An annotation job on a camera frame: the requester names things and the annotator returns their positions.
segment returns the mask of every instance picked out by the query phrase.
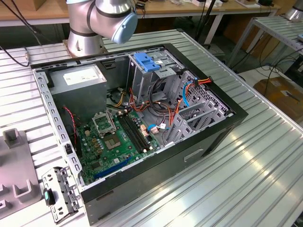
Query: workbench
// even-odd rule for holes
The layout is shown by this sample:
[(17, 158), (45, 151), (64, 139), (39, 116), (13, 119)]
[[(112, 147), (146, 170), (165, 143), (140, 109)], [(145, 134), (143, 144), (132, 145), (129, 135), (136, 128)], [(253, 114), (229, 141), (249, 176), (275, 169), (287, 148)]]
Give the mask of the workbench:
[[(95, 226), (291, 226), (303, 210), (303, 129), (184, 32), (133, 35), (112, 51), (172, 43), (249, 115), (199, 162), (106, 216)], [(30, 47), (32, 63), (69, 58), (63, 44)], [(24, 49), (9, 51), (25, 62)], [(0, 133), (25, 130), (41, 189), (42, 174), (66, 163), (30, 68), (0, 52)], [(55, 226), (41, 200), (0, 226)], [(84, 209), (61, 226), (88, 226)]]
[[(210, 15), (216, 15), (212, 27), (205, 40), (205, 44), (210, 44), (213, 36), (226, 14), (249, 14), (249, 13), (269, 13), (270, 16), (276, 14), (280, 9), (278, 5), (273, 7), (262, 6), (261, 8), (246, 8), (235, 0), (229, 0), (223, 3), (221, 7), (213, 8)], [(185, 16), (200, 16), (203, 7), (198, 7), (192, 3), (184, 3), (176, 5), (169, 0), (164, 2), (149, 1), (145, 5), (145, 13), (142, 10), (137, 10), (139, 18), (159, 18), (159, 17), (185, 17)], [(38, 11), (21, 10), (23, 16), (30, 24), (62, 24), (69, 23), (69, 15), (67, 4), (64, 0), (46, 0), (46, 2), (38, 9)], [(16, 17), (0, 4), (0, 26), (19, 26), (23, 25)]]
[(247, 36), (249, 35), (250, 31), (254, 26), (260, 28), (260, 30), (257, 33), (255, 39), (251, 42), (247, 52), (249, 52), (251, 48), (253, 48), (256, 45), (258, 39), (265, 32), (271, 35), (272, 37), (278, 39), (280, 42), (284, 44), (284, 47), (277, 54), (277, 58), (275, 59), (273, 65), (283, 57), (283, 53), (287, 47), (290, 47), (294, 51), (298, 51), (298, 53), (303, 54), (303, 42), (297, 38), (298, 35), (303, 34), (302, 21), (294, 23), (287, 20), (283, 16), (256, 17), (250, 20), (241, 38), (239, 39), (236, 46), (234, 47), (231, 53), (231, 57), (228, 61), (228, 66), (231, 66), (232, 62), (234, 61), (235, 57), (238, 54), (238, 51), (242, 47), (245, 39), (247, 38)]

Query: blue pcie slot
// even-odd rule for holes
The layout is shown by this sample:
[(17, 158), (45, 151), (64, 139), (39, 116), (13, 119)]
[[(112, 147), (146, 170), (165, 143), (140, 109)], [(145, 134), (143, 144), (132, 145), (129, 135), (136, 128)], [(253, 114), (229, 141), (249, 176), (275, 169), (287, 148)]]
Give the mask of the blue pcie slot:
[(98, 179), (98, 178), (101, 178), (101, 177), (103, 177), (103, 176), (106, 176), (106, 175), (108, 175), (108, 174), (110, 174), (110, 173), (112, 173), (112, 172), (114, 172), (114, 171), (116, 171), (116, 170), (118, 170), (118, 169), (120, 169), (120, 168), (126, 166), (126, 165), (127, 165), (127, 162), (128, 162), (129, 160), (131, 160), (131, 159), (132, 159), (132, 156), (130, 156), (129, 158), (127, 158), (127, 159), (124, 160), (123, 162), (120, 162), (119, 164), (110, 167), (110, 168), (107, 169), (107, 170), (104, 170), (104, 171), (102, 171), (102, 172), (100, 172), (100, 173), (95, 174), (95, 175), (94, 175), (94, 179), (96, 180), (96, 179)]

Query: cardboard box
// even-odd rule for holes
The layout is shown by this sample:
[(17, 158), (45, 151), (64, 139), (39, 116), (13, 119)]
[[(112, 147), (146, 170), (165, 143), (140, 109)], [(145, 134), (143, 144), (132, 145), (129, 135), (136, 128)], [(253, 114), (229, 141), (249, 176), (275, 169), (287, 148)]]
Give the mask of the cardboard box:
[(46, 0), (14, 0), (15, 4), (18, 6), (19, 10), (30, 10), (37, 11)]
[[(264, 95), (267, 79), (255, 84), (260, 94)], [(283, 77), (269, 79), (266, 98), (297, 123), (303, 121), (303, 93)]]

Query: green motherboard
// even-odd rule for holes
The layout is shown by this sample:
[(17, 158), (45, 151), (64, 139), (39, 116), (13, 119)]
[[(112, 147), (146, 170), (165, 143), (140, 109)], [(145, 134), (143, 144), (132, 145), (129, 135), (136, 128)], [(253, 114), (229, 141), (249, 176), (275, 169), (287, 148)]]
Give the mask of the green motherboard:
[[(135, 128), (132, 128), (133, 131), (136, 129), (137, 132), (142, 133), (141, 125), (147, 128), (147, 125), (135, 111), (130, 112), (127, 116), (135, 126)], [(77, 127), (81, 141), (81, 156), (78, 156), (82, 165), (82, 177), (85, 184), (95, 181), (98, 174), (101, 174), (101, 176), (107, 175), (160, 149), (158, 141), (152, 134), (148, 136), (149, 139), (146, 136), (139, 136), (145, 139), (149, 149), (144, 150), (144, 152), (136, 149), (138, 148), (136, 140), (139, 138), (130, 137), (133, 135), (129, 134), (129, 128), (116, 115), (111, 119), (116, 128), (114, 129), (115, 132), (111, 130), (111, 133), (106, 133), (102, 137), (99, 132), (111, 125), (106, 117), (95, 120), (98, 129), (93, 120)]]

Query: aluminum extrusion table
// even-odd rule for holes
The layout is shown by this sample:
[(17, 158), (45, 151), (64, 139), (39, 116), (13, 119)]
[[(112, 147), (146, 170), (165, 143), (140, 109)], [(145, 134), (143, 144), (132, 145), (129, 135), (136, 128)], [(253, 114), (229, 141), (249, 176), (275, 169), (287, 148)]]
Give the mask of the aluminum extrusion table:
[(244, 30), (241, 38), (239, 39), (238, 43), (234, 47), (231, 57), (228, 61), (228, 66), (230, 67), (232, 62), (234, 61), (235, 57), (238, 54), (238, 51), (242, 47), (245, 39), (249, 35), (251, 29), (257, 26), (260, 28), (260, 31), (257, 33), (256, 38), (252, 41), (247, 52), (249, 52), (253, 46), (257, 43), (258, 39), (262, 36), (264, 32), (270, 34), (272, 37), (278, 39), (280, 42), (284, 43), (285, 46), (278, 54), (278, 61), (286, 50), (286, 47), (292, 48), (294, 51), (299, 51), (300, 54), (303, 54), (303, 42), (298, 40), (297, 37), (299, 34), (303, 33), (303, 22), (294, 23), (282, 16), (278, 17), (256, 17), (252, 18), (247, 25), (246, 29)]
[[(248, 113), (215, 152), (163, 182), (95, 226), (291, 226), (303, 210), (303, 130), (246, 85), (187, 34), (134, 35), (109, 51), (170, 42)], [(24, 50), (10, 53), (25, 61)], [(33, 63), (69, 58), (63, 44), (30, 47)], [(25, 130), (41, 188), (42, 174), (64, 166), (29, 68), (0, 52), (0, 131)], [(54, 226), (45, 201), (0, 226)], [(84, 209), (60, 226), (88, 226)]]

